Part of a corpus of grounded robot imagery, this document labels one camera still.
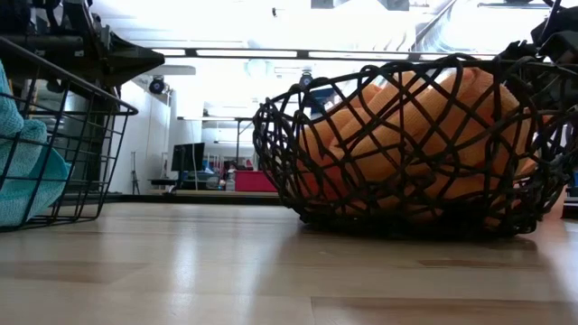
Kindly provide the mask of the cluttered desk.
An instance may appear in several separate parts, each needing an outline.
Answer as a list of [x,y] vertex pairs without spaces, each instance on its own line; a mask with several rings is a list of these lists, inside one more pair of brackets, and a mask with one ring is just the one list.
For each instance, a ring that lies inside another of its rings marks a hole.
[[218,190],[220,187],[220,175],[201,171],[185,171],[177,172],[175,178],[150,179],[149,182],[156,187],[165,187],[168,191]]

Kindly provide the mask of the black tripod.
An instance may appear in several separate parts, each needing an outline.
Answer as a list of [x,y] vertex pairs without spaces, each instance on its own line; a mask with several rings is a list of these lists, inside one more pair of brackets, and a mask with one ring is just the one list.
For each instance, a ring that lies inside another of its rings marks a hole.
[[131,184],[132,184],[132,194],[139,195],[139,182],[136,173],[136,152],[131,152]]

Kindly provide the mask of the red storage box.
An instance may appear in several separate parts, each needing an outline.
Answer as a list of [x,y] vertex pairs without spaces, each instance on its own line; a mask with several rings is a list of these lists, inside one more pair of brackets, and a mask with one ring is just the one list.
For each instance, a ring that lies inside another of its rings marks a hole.
[[242,192],[276,192],[276,187],[261,171],[237,170],[235,191]]

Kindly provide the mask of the black metal frame stand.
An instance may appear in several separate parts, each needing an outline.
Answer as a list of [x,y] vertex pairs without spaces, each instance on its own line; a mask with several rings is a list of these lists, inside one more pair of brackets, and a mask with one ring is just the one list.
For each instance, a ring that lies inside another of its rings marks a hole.
[[205,143],[205,157],[213,162],[226,158],[244,163],[254,154],[251,117],[178,116],[195,143]]

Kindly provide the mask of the long ceiling light strip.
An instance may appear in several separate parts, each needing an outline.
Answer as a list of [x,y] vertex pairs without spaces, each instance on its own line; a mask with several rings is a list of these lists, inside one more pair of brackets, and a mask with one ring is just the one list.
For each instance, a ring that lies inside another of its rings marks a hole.
[[318,50],[272,50],[252,48],[152,48],[168,58],[197,59],[272,59],[272,60],[346,60],[391,61],[438,60],[447,52],[418,51],[318,51]]

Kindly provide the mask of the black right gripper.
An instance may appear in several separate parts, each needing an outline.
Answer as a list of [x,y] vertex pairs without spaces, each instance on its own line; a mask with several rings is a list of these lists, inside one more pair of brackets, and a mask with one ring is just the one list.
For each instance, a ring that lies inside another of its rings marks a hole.
[[578,27],[542,32],[532,31],[534,43],[510,43],[497,60],[522,65],[526,91],[541,109],[578,112]]

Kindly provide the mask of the ceiling rail fixture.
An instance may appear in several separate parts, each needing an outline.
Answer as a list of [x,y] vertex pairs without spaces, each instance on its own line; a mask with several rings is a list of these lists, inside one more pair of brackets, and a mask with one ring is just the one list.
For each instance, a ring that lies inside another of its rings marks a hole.
[[537,9],[537,10],[545,10],[549,9],[549,6],[544,3],[538,2],[479,2],[477,4],[478,7],[486,7],[486,8],[509,8],[509,9]]

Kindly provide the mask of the blue and black device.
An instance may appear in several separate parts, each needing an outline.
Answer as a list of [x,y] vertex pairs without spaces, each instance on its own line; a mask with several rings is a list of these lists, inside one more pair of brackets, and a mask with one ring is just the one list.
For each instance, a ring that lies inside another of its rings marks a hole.
[[578,169],[573,171],[573,178],[566,187],[562,218],[578,221]]

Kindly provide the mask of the blue hanging object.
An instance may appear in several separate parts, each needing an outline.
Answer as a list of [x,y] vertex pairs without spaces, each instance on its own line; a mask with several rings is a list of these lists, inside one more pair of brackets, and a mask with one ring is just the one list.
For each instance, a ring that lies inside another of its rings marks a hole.
[[325,105],[333,98],[334,90],[332,88],[319,88],[304,95],[303,105],[311,109],[312,115],[317,115],[326,111]]

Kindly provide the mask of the dark orange microfiber towel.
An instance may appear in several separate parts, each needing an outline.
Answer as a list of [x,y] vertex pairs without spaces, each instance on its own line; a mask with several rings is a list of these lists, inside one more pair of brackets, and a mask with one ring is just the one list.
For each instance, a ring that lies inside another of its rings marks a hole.
[[297,178],[297,183],[304,197],[313,202],[329,203],[350,194],[338,167],[323,170],[319,181],[313,173],[303,173],[301,178]]

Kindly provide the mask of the dark low platform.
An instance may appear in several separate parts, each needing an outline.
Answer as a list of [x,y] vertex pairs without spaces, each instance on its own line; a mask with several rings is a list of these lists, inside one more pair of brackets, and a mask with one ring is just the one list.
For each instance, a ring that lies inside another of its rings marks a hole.
[[108,193],[105,203],[171,203],[282,206],[276,192],[236,192],[218,190],[177,190],[175,193],[121,194]]

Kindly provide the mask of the black computer monitor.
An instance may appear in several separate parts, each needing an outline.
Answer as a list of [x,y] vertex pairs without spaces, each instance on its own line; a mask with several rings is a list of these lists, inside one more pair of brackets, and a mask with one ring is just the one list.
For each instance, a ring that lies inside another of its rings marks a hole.
[[205,143],[176,144],[172,152],[172,172],[202,172]]

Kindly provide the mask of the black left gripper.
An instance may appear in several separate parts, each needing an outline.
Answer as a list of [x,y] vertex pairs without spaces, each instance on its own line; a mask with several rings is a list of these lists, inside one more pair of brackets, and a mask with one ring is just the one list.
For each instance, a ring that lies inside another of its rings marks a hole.
[[62,0],[62,26],[83,41],[83,56],[90,61],[91,79],[99,85],[120,86],[165,63],[156,51],[125,41],[109,32],[92,13],[92,0]]

